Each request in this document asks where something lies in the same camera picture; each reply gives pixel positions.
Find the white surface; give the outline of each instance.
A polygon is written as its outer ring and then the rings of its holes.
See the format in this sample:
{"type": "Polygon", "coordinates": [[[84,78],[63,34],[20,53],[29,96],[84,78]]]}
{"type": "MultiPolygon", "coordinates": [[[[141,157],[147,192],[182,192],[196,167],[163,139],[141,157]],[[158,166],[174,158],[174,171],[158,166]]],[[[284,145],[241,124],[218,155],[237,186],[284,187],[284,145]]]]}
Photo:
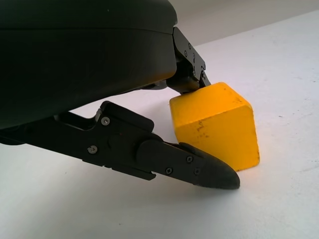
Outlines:
{"type": "Polygon", "coordinates": [[[169,0],[178,27],[200,45],[319,9],[318,0],[169,0]]]}
{"type": "MultiPolygon", "coordinates": [[[[211,82],[255,110],[261,164],[237,191],[157,176],[151,182],[31,146],[0,145],[1,239],[317,239],[319,11],[197,47],[211,82]]],[[[112,98],[176,141],[168,101],[112,98]]],[[[100,102],[78,109],[95,113],[100,102]]]]}

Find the yellow wooden block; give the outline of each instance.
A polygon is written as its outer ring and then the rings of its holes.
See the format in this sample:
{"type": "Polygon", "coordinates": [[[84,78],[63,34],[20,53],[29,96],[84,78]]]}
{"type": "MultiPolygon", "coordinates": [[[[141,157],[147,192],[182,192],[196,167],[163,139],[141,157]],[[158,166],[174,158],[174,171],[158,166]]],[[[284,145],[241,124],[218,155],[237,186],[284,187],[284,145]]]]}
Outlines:
{"type": "Polygon", "coordinates": [[[259,163],[251,105],[225,83],[171,99],[179,142],[193,145],[239,171],[259,163]]]}

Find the screw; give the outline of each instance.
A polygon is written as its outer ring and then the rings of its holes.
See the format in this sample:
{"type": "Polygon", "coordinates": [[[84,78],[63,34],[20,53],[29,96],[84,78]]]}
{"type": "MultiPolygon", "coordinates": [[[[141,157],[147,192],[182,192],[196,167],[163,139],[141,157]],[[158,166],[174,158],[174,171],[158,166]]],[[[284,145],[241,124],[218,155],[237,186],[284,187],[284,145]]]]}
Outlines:
{"type": "Polygon", "coordinates": [[[101,119],[101,123],[102,123],[102,125],[107,126],[110,124],[110,119],[108,117],[103,117],[101,119]]]}
{"type": "Polygon", "coordinates": [[[92,145],[92,146],[90,146],[90,147],[88,148],[88,152],[89,152],[90,154],[95,154],[95,153],[97,153],[97,151],[98,151],[98,147],[95,146],[95,145],[92,145]]]}
{"type": "Polygon", "coordinates": [[[200,174],[200,168],[195,168],[195,170],[194,170],[194,174],[195,174],[195,175],[200,174]]]}
{"type": "Polygon", "coordinates": [[[186,158],[186,162],[187,163],[191,163],[193,161],[193,157],[192,156],[188,156],[187,158],[186,158]]]}
{"type": "Polygon", "coordinates": [[[172,168],[167,168],[166,169],[166,175],[170,175],[173,172],[172,168]]]}

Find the white table surface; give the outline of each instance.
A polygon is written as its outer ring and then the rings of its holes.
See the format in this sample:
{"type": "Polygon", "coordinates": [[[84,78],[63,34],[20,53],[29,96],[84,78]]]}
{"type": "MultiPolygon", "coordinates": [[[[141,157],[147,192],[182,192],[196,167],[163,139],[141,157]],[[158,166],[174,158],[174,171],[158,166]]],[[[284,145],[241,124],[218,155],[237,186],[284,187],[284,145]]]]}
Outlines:
{"type": "MultiPolygon", "coordinates": [[[[259,166],[235,191],[158,175],[151,182],[36,147],[0,145],[1,239],[317,239],[319,11],[196,48],[211,82],[253,106],[259,166]]],[[[176,142],[177,93],[112,97],[176,142]]],[[[100,102],[77,109],[92,116],[100,102]]]]}

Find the white wall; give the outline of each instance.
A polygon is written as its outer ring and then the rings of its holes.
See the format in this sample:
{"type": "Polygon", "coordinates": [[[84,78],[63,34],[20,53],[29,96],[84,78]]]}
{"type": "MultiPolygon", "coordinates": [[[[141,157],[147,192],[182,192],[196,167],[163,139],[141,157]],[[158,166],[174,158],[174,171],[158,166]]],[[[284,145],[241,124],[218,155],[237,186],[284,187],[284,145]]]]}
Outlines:
{"type": "Polygon", "coordinates": [[[193,45],[319,9],[319,0],[169,0],[193,45]]]}

